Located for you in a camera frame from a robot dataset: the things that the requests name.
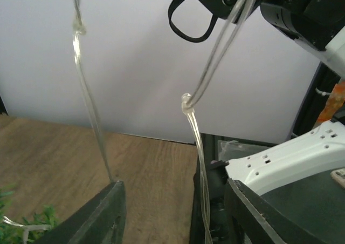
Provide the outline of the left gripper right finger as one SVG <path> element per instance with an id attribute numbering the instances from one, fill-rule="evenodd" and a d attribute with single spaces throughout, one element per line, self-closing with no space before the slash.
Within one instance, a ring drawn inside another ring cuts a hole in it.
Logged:
<path id="1" fill-rule="evenodd" d="M 230 243 L 334 243 L 334 187 L 307 178 L 261 197 L 239 180 L 225 187 Z"/>

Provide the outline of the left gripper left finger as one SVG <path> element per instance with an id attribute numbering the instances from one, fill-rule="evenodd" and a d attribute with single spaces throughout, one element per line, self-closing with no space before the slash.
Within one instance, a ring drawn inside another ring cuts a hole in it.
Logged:
<path id="1" fill-rule="evenodd" d="M 125 183 L 113 182 L 35 243 L 122 243 L 126 215 Z"/>

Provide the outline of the small green christmas tree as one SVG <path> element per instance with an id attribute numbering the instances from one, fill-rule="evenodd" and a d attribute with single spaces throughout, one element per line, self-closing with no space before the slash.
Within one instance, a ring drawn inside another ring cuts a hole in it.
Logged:
<path id="1" fill-rule="evenodd" d="M 13 185 L 1 187 L 1 243 L 34 243 L 59 225 L 59 219 L 52 206 L 44 206 L 32 218 L 23 217 L 21 221 L 11 220 L 6 216 L 11 197 L 15 192 Z"/>

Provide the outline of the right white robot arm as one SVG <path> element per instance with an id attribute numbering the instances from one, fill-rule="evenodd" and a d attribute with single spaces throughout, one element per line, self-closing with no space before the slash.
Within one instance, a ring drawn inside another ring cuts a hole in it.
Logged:
<path id="1" fill-rule="evenodd" d="M 183 112 L 202 132 L 273 135 L 301 105 L 316 57 L 344 77 L 344 0 L 199 0 L 217 37 Z M 258 195 L 344 165 L 344 122 L 326 121 L 295 139 L 230 162 L 227 175 Z"/>

